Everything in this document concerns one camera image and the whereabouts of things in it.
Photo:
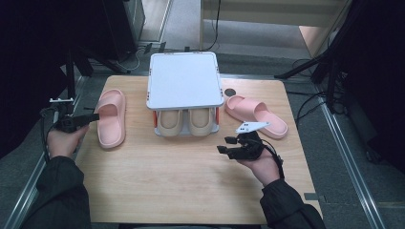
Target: floor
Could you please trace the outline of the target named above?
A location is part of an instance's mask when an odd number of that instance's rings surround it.
[[[141,45],[153,43],[156,48],[166,42],[167,51],[199,47],[199,0],[143,2],[146,24]],[[167,9],[167,13],[162,13],[163,9]],[[154,29],[157,26],[148,29],[153,23],[159,25],[158,30]],[[206,48],[214,40],[215,21],[204,21],[204,27],[203,46]],[[309,59],[297,27],[220,21],[218,35],[211,51],[218,56],[222,77],[272,79],[276,73],[283,73]],[[120,64],[129,69],[129,73],[147,73],[150,54],[139,52]],[[97,77],[87,80],[83,103],[77,109],[79,113],[85,112],[83,107],[96,104],[106,78],[112,74],[97,63],[94,68]],[[310,72],[285,81],[294,115],[309,98],[308,94],[325,90],[323,85],[311,84],[304,76],[307,74]],[[319,102],[312,99],[306,108],[315,107]],[[364,147],[345,115],[330,115],[328,110],[317,109],[303,118],[297,128],[328,228],[405,227],[405,176],[386,162],[372,164],[367,160]],[[5,216],[10,215],[40,158],[41,148],[35,143],[38,131],[36,125],[19,149],[0,160],[0,225],[5,225],[8,219]],[[374,208],[378,215],[368,214],[367,207]],[[117,225],[95,223],[94,228],[117,228]]]

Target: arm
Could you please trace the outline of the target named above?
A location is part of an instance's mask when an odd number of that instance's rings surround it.
[[[319,213],[304,204],[300,195],[283,179],[271,153],[264,149],[257,160],[239,160],[265,186],[260,200],[268,226],[272,228],[325,228]]]
[[[52,131],[50,162],[36,182],[38,197],[21,228],[91,228],[84,175],[71,159],[84,127],[72,134]]]

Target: gray floor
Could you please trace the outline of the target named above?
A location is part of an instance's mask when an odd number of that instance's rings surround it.
[[[162,41],[167,42],[166,48],[181,50],[184,46],[189,46],[192,49],[198,47],[198,27],[193,24],[198,22],[198,19],[195,19],[195,10],[200,10],[198,2],[200,1],[173,1],[162,37]],[[211,22],[205,23],[207,24],[205,27],[208,29]],[[272,34],[268,31],[268,36],[271,38],[268,40],[271,42],[263,39],[266,35],[261,34],[262,31],[257,32],[260,34],[258,36],[247,36],[248,33],[232,35],[233,30],[231,28],[238,27],[237,31],[245,32],[246,26],[250,27],[251,25],[241,24],[238,26],[233,24],[228,29],[219,27],[220,45],[219,48],[214,47],[213,51],[217,54],[222,77],[272,79],[272,75],[290,70],[296,59],[309,58],[298,28],[272,27]],[[208,42],[209,33],[210,31],[207,31],[204,46],[210,44]],[[230,39],[237,36],[241,41]],[[257,49],[245,49],[242,46],[254,46]],[[147,73],[150,54],[139,52],[139,67],[131,71],[132,75]],[[130,69],[136,67],[138,61],[135,56],[131,56],[121,64]],[[97,64],[94,64],[94,67],[95,74],[86,82],[85,90],[76,110],[77,114],[87,113],[87,110],[83,110],[84,107],[96,105],[106,78],[114,74]],[[289,92],[288,100],[292,112],[296,115],[301,105],[309,97],[293,92],[313,94],[315,93],[314,85],[306,76],[297,75],[286,80],[285,86]],[[318,101],[313,99],[306,105],[304,112],[316,106],[317,103]],[[405,175],[399,173],[386,162],[377,165],[370,163],[366,159],[365,149],[350,120],[345,115],[336,115],[335,117],[386,228],[404,228]],[[317,109],[300,120],[298,131],[327,228],[372,228],[323,111]],[[25,183],[40,158],[41,148],[38,133],[39,126],[35,125],[21,146],[0,160],[0,201],[2,203],[0,206],[0,226],[5,225]],[[117,228],[117,225],[95,223],[94,228]]]
[[[145,22],[140,39],[148,42],[160,42],[163,27],[166,24],[171,0],[142,1]]]

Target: metal frame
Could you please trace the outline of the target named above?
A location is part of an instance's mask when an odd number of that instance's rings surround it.
[[[274,79],[273,76],[269,75],[245,75],[245,74],[221,74],[223,78],[244,78],[244,79],[266,79],[271,80]],[[82,88],[84,87],[85,81],[87,77],[80,76],[76,82],[76,86],[79,88],[79,92],[82,92]],[[291,78],[288,82],[294,83],[303,83],[309,82],[307,79],[303,80],[302,77],[298,78]],[[314,85],[315,91],[318,93],[322,91],[320,85]],[[80,96],[78,95],[75,99],[75,107],[77,106],[78,101],[80,100]],[[318,97],[319,103],[324,103],[324,98]],[[327,120],[330,131],[336,141],[336,145],[340,152],[340,155],[345,163],[345,166],[348,170],[349,176],[352,180],[352,184],[354,189],[359,197],[360,203],[363,206],[364,212],[366,217],[371,225],[372,228],[380,229],[386,228],[384,221],[378,211],[378,208],[375,204],[373,196],[370,192],[369,187],[367,186],[364,178],[362,177],[356,162],[352,156],[352,152],[350,147],[344,138],[342,131],[340,130],[338,121],[336,120],[335,116],[330,113],[328,107],[323,104],[322,111],[324,113],[325,119]],[[36,196],[36,188],[35,183],[38,180],[42,170],[45,167],[45,161],[43,160],[43,156],[39,158],[35,169],[32,172],[32,175],[27,182],[20,198],[18,199],[8,221],[6,222],[5,228],[19,228],[20,224],[22,223],[23,218],[26,216],[35,196]]]
[[[320,85],[315,85],[315,90],[318,93],[322,92]],[[318,97],[318,100],[319,103],[325,102],[325,99],[322,97]],[[334,140],[336,141],[337,148],[339,149],[340,155],[342,156],[343,162],[345,163],[346,169],[351,177],[352,184],[358,195],[360,203],[363,206],[364,213],[369,220],[369,224],[375,229],[386,228],[373,199],[373,195],[357,167],[357,164],[352,156],[351,149],[346,142],[346,139],[343,137],[342,131],[340,130],[335,116],[330,113],[328,106],[325,104],[322,105],[322,111],[330,126],[330,131],[333,134]]]
[[[161,43],[161,39],[163,38],[164,31],[166,29],[167,18],[169,17],[169,13],[170,13],[170,10],[172,9],[172,5],[173,5],[173,0],[169,0],[167,2],[166,9],[164,11],[163,21],[160,24],[160,28],[159,28],[160,32],[159,32],[158,40],[142,40],[142,39],[140,39],[139,40],[140,45],[145,45],[146,46],[149,43],[152,43],[154,45],[154,47],[159,46],[159,44]]]

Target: slipper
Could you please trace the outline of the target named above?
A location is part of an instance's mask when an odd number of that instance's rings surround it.
[[[117,89],[101,94],[96,106],[97,133],[102,148],[121,144],[125,138],[125,95]]]
[[[158,130],[163,136],[178,135],[182,129],[182,110],[160,111]]]
[[[212,131],[213,119],[209,108],[189,109],[188,129],[191,135],[209,135]]]
[[[259,131],[272,138],[279,139],[287,134],[286,122],[270,112],[263,102],[233,95],[226,100],[225,110],[240,121],[270,122],[270,125]]]

